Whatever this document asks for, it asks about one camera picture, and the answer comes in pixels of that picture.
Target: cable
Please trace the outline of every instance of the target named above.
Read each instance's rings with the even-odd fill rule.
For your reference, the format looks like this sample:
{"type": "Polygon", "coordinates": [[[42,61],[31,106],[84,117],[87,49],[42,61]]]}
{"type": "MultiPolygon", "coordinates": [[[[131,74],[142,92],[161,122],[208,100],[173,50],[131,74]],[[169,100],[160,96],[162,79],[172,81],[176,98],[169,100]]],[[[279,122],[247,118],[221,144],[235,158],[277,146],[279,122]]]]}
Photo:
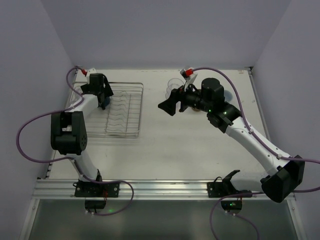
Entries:
{"type": "MultiPolygon", "coordinates": [[[[234,93],[235,93],[235,96],[236,96],[236,100],[239,104],[239,108],[240,108],[240,112],[241,112],[241,115],[242,115],[242,118],[243,118],[243,121],[244,121],[244,124],[246,126],[246,128],[250,131],[251,128],[248,124],[248,121],[247,121],[247,118],[245,116],[245,111],[243,109],[243,106],[242,106],[242,103],[241,103],[241,100],[240,100],[240,96],[239,96],[239,93],[234,85],[234,83],[231,81],[231,79],[225,75],[222,71],[218,70],[218,69],[215,69],[213,67],[197,67],[197,68],[194,68],[192,71],[195,72],[195,71],[199,71],[199,70],[211,70],[211,71],[214,71],[220,75],[222,75],[228,82],[229,84],[231,85],[234,93]]],[[[253,135],[253,137],[266,149],[268,150],[271,154],[273,154],[274,156],[278,157],[278,153],[276,153],[275,151],[273,151],[270,147],[268,147],[257,135],[254,131],[251,132],[251,134],[253,135]]],[[[316,160],[316,159],[309,159],[309,158],[295,158],[295,157],[280,157],[280,159],[282,160],[287,160],[287,161],[302,161],[302,162],[309,162],[309,163],[315,163],[315,164],[320,164],[320,160],[316,160]]],[[[320,190],[320,186],[318,187],[315,187],[315,188],[310,188],[310,189],[305,189],[305,190],[294,190],[293,192],[294,193],[311,193],[311,192],[315,192],[315,191],[318,191],[320,190]]]]}
{"type": "Polygon", "coordinates": [[[34,163],[39,163],[39,164],[48,164],[48,163],[53,163],[53,162],[58,162],[58,161],[61,161],[61,160],[65,160],[65,159],[69,159],[69,160],[72,160],[73,158],[72,157],[68,157],[68,156],[65,156],[65,157],[60,157],[60,158],[57,158],[57,159],[51,159],[51,160],[38,160],[38,159],[35,159],[35,158],[32,158],[30,156],[28,156],[21,148],[21,145],[20,145],[20,135],[21,135],[21,132],[22,130],[30,123],[32,123],[33,121],[39,119],[39,118],[42,118],[42,117],[45,117],[45,116],[48,116],[48,115],[51,115],[51,114],[58,114],[58,113],[61,113],[61,112],[64,112],[64,111],[69,111],[71,110],[72,108],[75,108],[77,106],[79,106],[80,104],[82,104],[82,102],[84,101],[84,98],[83,96],[81,95],[80,92],[78,92],[77,90],[75,90],[72,85],[69,83],[69,75],[70,73],[73,71],[73,70],[82,70],[82,68],[78,67],[78,66],[75,66],[73,68],[71,68],[66,76],[65,76],[65,80],[66,80],[66,84],[68,84],[69,88],[74,91],[77,95],[79,95],[81,97],[81,100],[76,103],[73,107],[68,107],[66,109],[63,109],[63,110],[56,110],[56,111],[50,111],[50,112],[47,112],[47,113],[44,113],[44,114],[41,114],[39,116],[35,116],[33,118],[31,118],[30,120],[28,120],[27,122],[25,122],[24,124],[22,124],[22,126],[18,129],[18,132],[15,136],[15,145],[16,145],[16,148],[18,149],[19,153],[25,157],[26,159],[28,159],[29,161],[31,162],[34,162],[34,163]]]}
{"type": "Polygon", "coordinates": [[[25,157],[26,159],[28,159],[29,161],[31,162],[34,162],[34,163],[40,163],[40,164],[48,164],[48,163],[54,163],[54,162],[58,162],[58,161],[61,161],[61,160],[74,160],[74,165],[76,166],[78,172],[85,178],[87,179],[89,182],[92,182],[94,184],[114,184],[114,183],[124,183],[124,184],[127,184],[131,190],[132,190],[132,195],[131,195],[131,199],[129,201],[129,203],[124,206],[123,208],[115,211],[115,212],[111,212],[111,213],[97,213],[97,210],[95,210],[95,213],[94,215],[97,215],[97,216],[110,216],[110,215],[114,215],[114,214],[117,214],[117,213],[120,213],[122,212],[123,210],[125,210],[127,207],[129,207],[129,205],[132,203],[133,201],[133,198],[134,198],[134,195],[135,195],[135,191],[134,191],[134,188],[132,187],[132,185],[127,182],[127,181],[124,181],[124,180],[115,180],[115,181],[96,181],[96,180],[93,180],[89,177],[87,177],[86,175],[83,174],[82,170],[80,169],[80,167],[78,166],[77,162],[75,161],[75,159],[73,157],[69,157],[69,156],[65,156],[65,157],[60,157],[60,158],[57,158],[57,159],[51,159],[51,160],[38,160],[38,159],[34,159],[30,156],[28,156],[21,148],[21,145],[20,145],[20,135],[21,135],[21,132],[22,130],[30,123],[32,123],[33,121],[39,119],[39,118],[42,118],[42,117],[45,117],[45,116],[48,116],[48,115],[51,115],[51,114],[57,114],[57,113],[61,113],[61,112],[65,112],[65,111],[69,111],[71,109],[74,109],[76,108],[77,106],[79,106],[80,104],[83,103],[83,101],[85,100],[84,97],[82,96],[82,94],[80,92],[78,92],[72,85],[71,83],[69,82],[69,75],[70,73],[73,71],[73,70],[81,70],[81,72],[86,76],[87,75],[87,71],[85,71],[84,69],[82,69],[81,67],[78,67],[78,66],[75,66],[73,68],[71,68],[66,76],[65,76],[65,80],[66,80],[66,84],[68,85],[68,87],[75,93],[77,94],[78,96],[80,96],[80,101],[77,102],[75,105],[71,106],[71,107],[68,107],[66,109],[63,109],[63,110],[56,110],[56,111],[50,111],[50,112],[47,112],[47,113],[44,113],[44,114],[41,114],[39,116],[35,116],[33,118],[31,118],[30,120],[28,120],[27,122],[25,122],[24,124],[22,124],[22,126],[18,129],[18,132],[16,134],[16,137],[15,137],[15,144],[16,144],[16,148],[18,149],[19,153],[25,157]]]}
{"type": "Polygon", "coordinates": [[[114,214],[118,214],[120,212],[122,212],[123,210],[127,209],[127,207],[129,207],[134,199],[134,195],[135,195],[135,190],[134,188],[132,187],[132,185],[127,182],[127,181],[124,181],[124,180],[115,180],[115,181],[96,181],[96,180],[93,180],[89,177],[87,177],[86,175],[83,174],[82,170],[80,169],[80,167],[78,166],[77,162],[74,161],[74,165],[76,167],[76,169],[78,170],[79,174],[82,175],[85,179],[87,179],[89,182],[91,183],[94,183],[94,184],[101,184],[101,185],[104,185],[104,184],[117,184],[117,183],[124,183],[124,184],[127,184],[130,188],[131,188],[131,191],[132,191],[132,195],[131,195],[131,198],[129,200],[129,203],[127,205],[125,205],[123,208],[117,210],[117,211],[114,211],[114,212],[110,212],[110,213],[94,213],[94,215],[97,215],[97,216],[111,216],[111,215],[114,215],[114,214]]]}
{"type": "MultiPolygon", "coordinates": [[[[246,119],[246,116],[245,116],[245,111],[243,109],[243,106],[242,106],[242,103],[241,103],[241,100],[240,100],[240,96],[239,96],[239,93],[236,89],[236,86],[234,85],[234,83],[231,81],[231,79],[225,75],[222,71],[218,70],[218,69],[215,69],[213,67],[197,67],[197,68],[194,68],[192,71],[195,72],[195,71],[199,71],[199,70],[211,70],[211,71],[214,71],[220,75],[222,75],[228,82],[229,84],[231,85],[234,93],[235,93],[235,96],[236,96],[236,99],[237,99],[237,102],[239,104],[239,108],[240,108],[240,112],[241,112],[241,115],[242,115],[242,118],[243,118],[243,121],[244,121],[244,124],[246,126],[246,128],[250,131],[251,128],[248,124],[248,121],[246,119]]],[[[253,135],[253,137],[266,149],[268,150],[271,154],[273,154],[274,156],[278,157],[278,153],[276,153],[275,151],[273,151],[270,147],[268,147],[257,135],[254,131],[251,132],[251,134],[253,135]]],[[[316,160],[316,159],[309,159],[309,158],[295,158],[295,157],[280,157],[280,159],[282,160],[287,160],[287,161],[303,161],[303,162],[309,162],[309,163],[316,163],[316,164],[320,164],[320,160],[316,160]]],[[[315,192],[315,191],[318,191],[320,190],[320,186],[319,187],[315,187],[315,188],[310,188],[310,189],[305,189],[305,190],[294,190],[293,192],[294,193],[311,193],[311,192],[315,192]]],[[[212,216],[213,216],[213,213],[214,213],[214,210],[215,208],[217,207],[217,205],[225,198],[232,198],[232,197],[244,197],[244,196],[250,196],[250,195],[257,195],[257,194],[263,194],[263,192],[258,192],[258,193],[240,193],[240,194],[234,194],[234,195],[228,195],[228,196],[225,196],[225,197],[222,197],[220,198],[217,203],[212,207],[211,211],[210,211],[210,228],[211,228],[211,232],[212,234],[214,235],[214,237],[216,238],[216,240],[219,240],[215,230],[214,230],[214,227],[213,227],[213,220],[212,220],[212,216]]],[[[258,228],[254,225],[254,223],[252,221],[250,221],[249,219],[245,218],[244,216],[241,216],[241,215],[235,215],[237,216],[238,218],[241,218],[245,221],[247,221],[249,224],[251,224],[256,233],[257,233],[257,239],[259,240],[260,239],[260,234],[258,232],[258,228]]]]}
{"type": "Polygon", "coordinates": [[[215,178],[215,180],[213,181],[213,185],[215,185],[215,183],[216,183],[216,181],[217,181],[218,179],[221,179],[221,180],[223,180],[223,179],[222,179],[222,177],[220,177],[220,176],[217,176],[217,177],[215,178]]]}
{"type": "MultiPolygon", "coordinates": [[[[211,208],[211,211],[210,211],[210,228],[211,228],[211,232],[212,234],[214,235],[214,237],[216,238],[216,240],[220,240],[220,238],[217,236],[217,233],[216,231],[214,230],[214,226],[213,226],[213,214],[214,214],[214,211],[216,209],[216,207],[218,206],[218,204],[223,200],[223,199],[227,199],[227,198],[240,198],[240,197],[252,197],[253,195],[260,195],[260,194],[264,194],[263,192],[255,192],[255,193],[238,193],[238,194],[232,194],[232,195],[228,195],[228,196],[223,196],[221,197],[218,201],[216,201],[216,203],[213,205],[213,207],[211,208]]],[[[258,231],[258,228],[257,226],[251,221],[249,220],[248,218],[244,217],[244,216],[241,216],[241,215],[238,215],[238,214],[235,214],[234,215],[235,217],[238,217],[242,220],[245,220],[246,222],[248,222],[256,231],[256,235],[257,235],[257,240],[260,240],[260,233],[258,231]]]]}

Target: white table surface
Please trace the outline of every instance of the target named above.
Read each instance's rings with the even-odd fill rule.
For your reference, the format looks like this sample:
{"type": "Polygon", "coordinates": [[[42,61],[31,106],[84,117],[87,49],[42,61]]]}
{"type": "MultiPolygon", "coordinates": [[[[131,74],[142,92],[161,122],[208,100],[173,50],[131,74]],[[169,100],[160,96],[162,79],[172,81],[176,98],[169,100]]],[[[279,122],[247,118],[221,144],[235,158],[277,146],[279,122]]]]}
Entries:
{"type": "MultiPolygon", "coordinates": [[[[250,123],[265,135],[248,72],[224,70],[234,82],[250,123]]],[[[170,116],[158,108],[165,100],[168,80],[180,78],[178,69],[98,70],[110,82],[140,82],[144,85],[140,134],[135,140],[89,139],[87,150],[103,179],[212,180],[233,170],[261,172],[262,166],[239,143],[213,127],[204,112],[188,108],[170,116]]],[[[233,90],[218,73],[201,70],[195,81],[200,89],[205,78],[217,78],[225,90],[233,90]]],[[[86,81],[78,74],[76,82],[86,81]]],[[[234,97],[231,104],[238,107],[234,97]]],[[[53,163],[50,179],[77,179],[68,160],[53,163]]]]}

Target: wire rack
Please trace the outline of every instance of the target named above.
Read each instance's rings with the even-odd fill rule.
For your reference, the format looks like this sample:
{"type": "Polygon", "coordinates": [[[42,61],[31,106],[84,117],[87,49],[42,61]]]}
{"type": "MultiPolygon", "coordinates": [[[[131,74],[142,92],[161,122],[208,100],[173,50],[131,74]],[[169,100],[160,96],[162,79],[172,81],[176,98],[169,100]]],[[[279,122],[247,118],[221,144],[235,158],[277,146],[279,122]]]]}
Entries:
{"type": "MultiPolygon", "coordinates": [[[[74,88],[87,82],[76,82],[74,88]]],[[[140,132],[140,118],[144,85],[140,82],[109,82],[113,96],[105,110],[94,109],[85,119],[85,128],[90,138],[137,138],[140,132]]],[[[69,103],[79,96],[72,92],[69,103]]]]}

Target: red connector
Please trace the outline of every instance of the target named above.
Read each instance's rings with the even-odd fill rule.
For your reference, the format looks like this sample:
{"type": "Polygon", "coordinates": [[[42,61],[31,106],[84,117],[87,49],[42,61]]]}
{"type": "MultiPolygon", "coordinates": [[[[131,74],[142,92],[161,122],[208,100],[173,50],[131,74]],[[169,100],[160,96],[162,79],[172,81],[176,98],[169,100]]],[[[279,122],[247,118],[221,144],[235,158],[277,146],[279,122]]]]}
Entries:
{"type": "Polygon", "coordinates": [[[86,70],[81,69],[81,72],[82,72],[82,74],[83,74],[84,76],[87,76],[87,71],[86,71],[86,70]]]}
{"type": "Polygon", "coordinates": [[[192,75],[192,74],[194,74],[194,71],[190,68],[190,69],[188,69],[187,71],[185,71],[185,75],[187,76],[187,77],[189,77],[190,75],[192,75]]]}
{"type": "Polygon", "coordinates": [[[190,75],[192,75],[194,73],[194,71],[190,68],[184,72],[181,73],[182,77],[184,77],[185,79],[188,78],[190,75]]]}

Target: red clip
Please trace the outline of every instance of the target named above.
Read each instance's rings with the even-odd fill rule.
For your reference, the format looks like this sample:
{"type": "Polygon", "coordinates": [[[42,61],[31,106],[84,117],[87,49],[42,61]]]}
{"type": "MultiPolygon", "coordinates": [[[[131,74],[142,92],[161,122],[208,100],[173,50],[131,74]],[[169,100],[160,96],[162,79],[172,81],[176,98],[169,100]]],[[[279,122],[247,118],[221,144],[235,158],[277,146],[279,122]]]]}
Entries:
{"type": "Polygon", "coordinates": [[[187,76],[187,77],[189,77],[190,75],[192,75],[192,74],[194,74],[194,71],[190,68],[190,69],[188,69],[187,71],[185,71],[185,75],[187,76]]]}
{"type": "Polygon", "coordinates": [[[87,76],[87,71],[86,71],[86,70],[81,69],[81,72],[82,72],[82,74],[83,74],[84,76],[87,76]]]}

